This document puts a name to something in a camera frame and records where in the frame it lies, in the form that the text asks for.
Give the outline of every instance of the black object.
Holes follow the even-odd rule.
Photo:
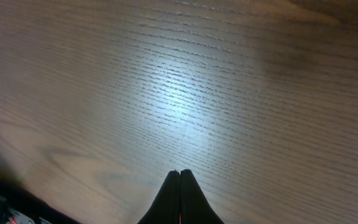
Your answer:
[[[35,222],[34,224],[78,223],[25,190],[0,181],[0,224],[5,224],[12,216],[9,208],[30,217]]]
[[[138,224],[223,224],[191,170],[171,171]]]

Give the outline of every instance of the wooden table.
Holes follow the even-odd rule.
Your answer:
[[[227,224],[358,224],[358,1],[0,0],[0,166],[82,223],[191,169]]]

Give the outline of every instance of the wooden surface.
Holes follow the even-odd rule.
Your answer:
[[[187,168],[227,224],[358,224],[358,1],[0,0],[0,155],[82,223]]]

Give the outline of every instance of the wood grain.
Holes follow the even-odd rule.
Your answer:
[[[82,223],[172,169],[227,224],[358,223],[358,1],[0,0],[0,154]]]

